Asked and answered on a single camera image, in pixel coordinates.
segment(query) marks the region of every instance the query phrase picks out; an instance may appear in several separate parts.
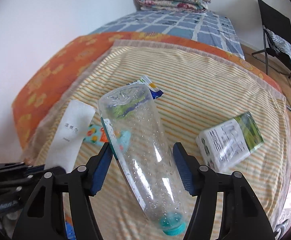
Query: orange blanket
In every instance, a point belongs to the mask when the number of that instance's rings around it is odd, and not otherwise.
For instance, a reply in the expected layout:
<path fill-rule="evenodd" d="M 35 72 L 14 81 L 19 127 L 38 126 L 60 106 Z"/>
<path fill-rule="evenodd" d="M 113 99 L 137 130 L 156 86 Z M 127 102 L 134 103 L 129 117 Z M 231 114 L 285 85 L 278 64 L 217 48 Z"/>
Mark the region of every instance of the orange blanket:
<path fill-rule="evenodd" d="M 117 39 L 151 40 L 202 50 L 230 60 L 265 80 L 281 92 L 279 85 L 262 71 L 221 49 L 185 38 L 158 33 L 114 32 L 81 36 L 55 54 L 30 79 L 15 98 L 12 109 L 16 131 L 24 149 L 40 121 L 78 76 L 103 55 Z"/>

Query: black chair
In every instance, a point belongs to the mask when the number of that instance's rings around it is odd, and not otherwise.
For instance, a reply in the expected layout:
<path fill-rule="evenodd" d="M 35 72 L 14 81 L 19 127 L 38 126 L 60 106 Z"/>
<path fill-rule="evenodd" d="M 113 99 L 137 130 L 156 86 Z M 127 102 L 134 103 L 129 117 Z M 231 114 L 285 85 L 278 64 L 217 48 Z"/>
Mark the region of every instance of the black chair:
<path fill-rule="evenodd" d="M 274 44 L 269 33 L 266 31 L 266 29 L 271 30 L 276 35 L 279 35 L 281 38 L 284 38 L 287 42 L 291 44 L 291 23 L 290 19 L 278 12 L 276 9 L 272 8 L 271 6 L 267 5 L 262 0 L 258 0 L 260 13 L 261 13 L 261 20 L 262 20 L 262 26 L 263 26 L 263 45 L 264 49 L 256 51 L 252 53 L 252 56 L 256 58 L 257 60 L 260 60 L 261 62 L 265 63 L 265 73 L 268 75 L 269 73 L 269 67 L 273 68 L 277 72 L 283 75 L 289 76 L 291 78 L 291 73 L 283 73 L 275 69 L 274 67 L 269 65 L 268 62 L 268 54 L 276 57 L 278 60 L 280 60 L 291 72 L 291 59 L 289 55 L 279 52 L 278 54 L 274 49 L 271 48 L 271 44 L 269 44 L 269 47 L 267 48 L 266 44 L 266 37 L 268 38 L 268 41 L 270 43 Z M 256 54 L 264 53 L 265 61 L 256 57 Z"/>

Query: metal pin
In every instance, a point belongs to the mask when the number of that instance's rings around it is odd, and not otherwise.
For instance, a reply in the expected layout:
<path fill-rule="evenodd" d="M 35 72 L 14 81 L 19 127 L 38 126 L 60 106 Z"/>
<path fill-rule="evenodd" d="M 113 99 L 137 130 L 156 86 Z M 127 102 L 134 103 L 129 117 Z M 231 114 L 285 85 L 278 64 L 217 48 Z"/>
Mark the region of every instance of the metal pin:
<path fill-rule="evenodd" d="M 234 172 L 234 176 L 237 177 L 237 178 L 242 178 L 242 173 L 239 172 L 239 171 L 235 171 Z"/>
<path fill-rule="evenodd" d="M 78 171 L 79 171 L 79 172 L 83 172 L 83 171 L 85 171 L 86 169 L 87 169 L 87 167 L 84 166 L 84 165 L 78 167 Z"/>
<path fill-rule="evenodd" d="M 200 166 L 199 169 L 200 169 L 200 171 L 208 171 L 209 170 L 209 168 L 205 165 Z"/>
<path fill-rule="evenodd" d="M 48 179 L 48 178 L 52 177 L 52 173 L 49 171 L 49 172 L 47 172 L 47 173 L 44 174 L 44 177 L 46 179 Z"/>

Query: striped towel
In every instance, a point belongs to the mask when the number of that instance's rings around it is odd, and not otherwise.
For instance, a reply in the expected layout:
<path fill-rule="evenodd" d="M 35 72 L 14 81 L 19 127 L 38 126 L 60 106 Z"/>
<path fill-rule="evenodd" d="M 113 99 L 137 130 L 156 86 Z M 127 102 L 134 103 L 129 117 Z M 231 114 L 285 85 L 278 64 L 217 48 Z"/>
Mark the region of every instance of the striped towel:
<path fill-rule="evenodd" d="M 279 52 L 283 52 L 287 55 L 289 55 L 291 59 L 291 44 L 287 42 L 284 38 L 281 38 L 279 35 L 276 35 L 273 31 L 270 31 L 269 29 L 266 29 L 266 31 L 269 33 L 271 40 L 268 38 L 268 44 L 274 49 L 276 54 L 279 54 Z"/>
<path fill-rule="evenodd" d="M 164 90 L 164 95 L 155 103 L 170 146 L 181 142 L 201 164 L 203 159 L 195 142 L 200 131 L 250 111 L 265 143 L 229 173 L 243 172 L 275 225 L 287 192 L 291 154 L 285 97 L 257 76 L 209 53 L 159 42 L 128 41 L 129 46 L 121 46 L 124 41 L 120 42 L 85 78 L 68 102 L 77 99 L 97 107 L 98 99 L 105 93 L 147 75 Z M 66 108 L 67 103 L 57 114 L 36 165 L 44 164 Z M 101 125 L 98 113 L 93 123 Z M 83 143 L 75 166 L 85 164 L 99 150 L 96 145 Z M 196 198 L 184 192 L 182 199 L 189 222 Z M 65 212 L 70 214 L 67 195 L 64 203 Z M 170 239 L 146 219 L 114 159 L 102 190 L 91 203 L 104 239 Z M 212 239 L 219 234 L 221 216 L 220 193 Z"/>

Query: plastic bottle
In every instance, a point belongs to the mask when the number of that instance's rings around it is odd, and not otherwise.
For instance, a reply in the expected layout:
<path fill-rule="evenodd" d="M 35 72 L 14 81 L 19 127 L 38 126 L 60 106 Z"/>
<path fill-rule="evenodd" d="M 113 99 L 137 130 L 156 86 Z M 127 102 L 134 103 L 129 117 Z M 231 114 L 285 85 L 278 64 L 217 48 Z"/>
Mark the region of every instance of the plastic bottle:
<path fill-rule="evenodd" d="M 98 102 L 109 142 L 146 217 L 170 236 L 185 230 L 184 187 L 150 90 L 133 84 Z"/>

